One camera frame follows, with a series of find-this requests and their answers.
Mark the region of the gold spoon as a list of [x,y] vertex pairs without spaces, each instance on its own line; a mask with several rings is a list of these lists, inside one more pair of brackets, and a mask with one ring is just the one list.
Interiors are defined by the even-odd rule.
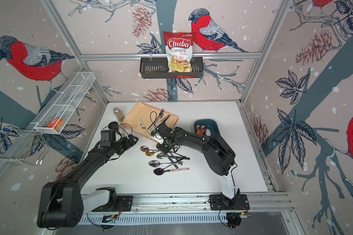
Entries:
[[156,153],[159,153],[160,151],[156,151],[156,150],[147,150],[146,152],[145,152],[145,154],[146,154],[146,156],[149,156],[149,157],[151,157],[151,156],[154,156]]

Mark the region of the rainbow purple spoon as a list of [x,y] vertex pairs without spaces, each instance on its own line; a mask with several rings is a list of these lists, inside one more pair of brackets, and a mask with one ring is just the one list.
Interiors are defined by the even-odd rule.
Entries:
[[201,130],[202,130],[203,132],[205,132],[206,129],[207,129],[207,127],[206,127],[205,125],[202,125],[202,126],[201,126]]

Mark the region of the teal plastic storage box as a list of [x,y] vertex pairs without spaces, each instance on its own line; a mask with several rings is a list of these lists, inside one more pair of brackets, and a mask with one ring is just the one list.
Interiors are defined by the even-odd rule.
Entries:
[[206,131],[204,132],[205,136],[213,136],[213,135],[220,135],[220,130],[218,124],[213,119],[198,119],[194,122],[194,131],[197,134],[197,130],[201,130],[201,126],[205,125],[207,127]]

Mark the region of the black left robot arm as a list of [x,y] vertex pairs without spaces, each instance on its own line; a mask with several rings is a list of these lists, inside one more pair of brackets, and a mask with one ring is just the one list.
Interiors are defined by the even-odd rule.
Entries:
[[115,154],[121,156],[135,146],[138,138],[129,134],[115,140],[116,130],[101,132],[101,140],[87,157],[70,173],[55,182],[48,182],[41,191],[37,216],[40,228],[67,228],[76,226],[83,215],[108,202],[115,204],[114,188],[103,188],[87,196],[81,189],[90,177]]

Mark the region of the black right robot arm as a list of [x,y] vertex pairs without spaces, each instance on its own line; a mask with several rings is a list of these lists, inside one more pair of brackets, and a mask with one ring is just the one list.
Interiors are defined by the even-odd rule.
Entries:
[[221,194],[228,200],[235,198],[238,192],[232,176],[232,171],[237,167],[235,153],[221,135],[201,136],[181,127],[170,128],[162,122],[151,132],[151,136],[158,142],[157,149],[163,153],[177,146],[202,153],[209,168],[219,176]]

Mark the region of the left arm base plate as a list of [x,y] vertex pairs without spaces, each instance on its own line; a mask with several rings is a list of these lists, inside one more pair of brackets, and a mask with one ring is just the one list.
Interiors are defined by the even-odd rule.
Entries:
[[105,205],[95,208],[92,212],[130,212],[133,204],[133,196],[119,195],[116,201],[109,200]]

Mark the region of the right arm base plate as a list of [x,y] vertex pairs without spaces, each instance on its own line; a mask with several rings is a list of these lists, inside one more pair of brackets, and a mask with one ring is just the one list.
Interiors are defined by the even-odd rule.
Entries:
[[228,199],[222,194],[211,194],[208,199],[212,211],[244,210],[250,209],[248,198],[245,194],[238,194],[234,199]]

